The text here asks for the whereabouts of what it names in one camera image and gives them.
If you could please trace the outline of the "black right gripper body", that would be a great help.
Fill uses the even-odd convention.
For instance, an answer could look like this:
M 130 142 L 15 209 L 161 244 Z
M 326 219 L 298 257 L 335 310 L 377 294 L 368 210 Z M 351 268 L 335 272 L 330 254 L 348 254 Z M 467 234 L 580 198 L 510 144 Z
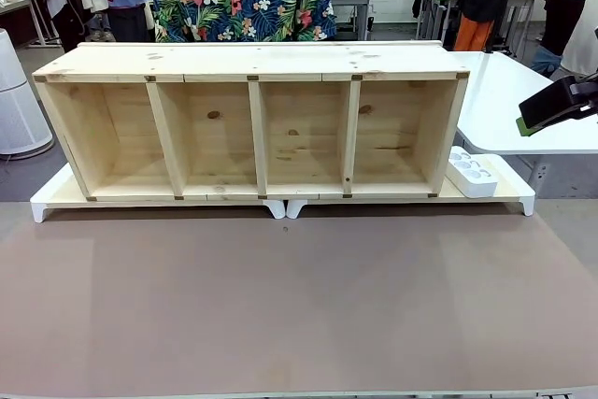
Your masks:
M 569 108 L 567 115 L 597 114 L 597 77 L 568 76 L 566 92 Z

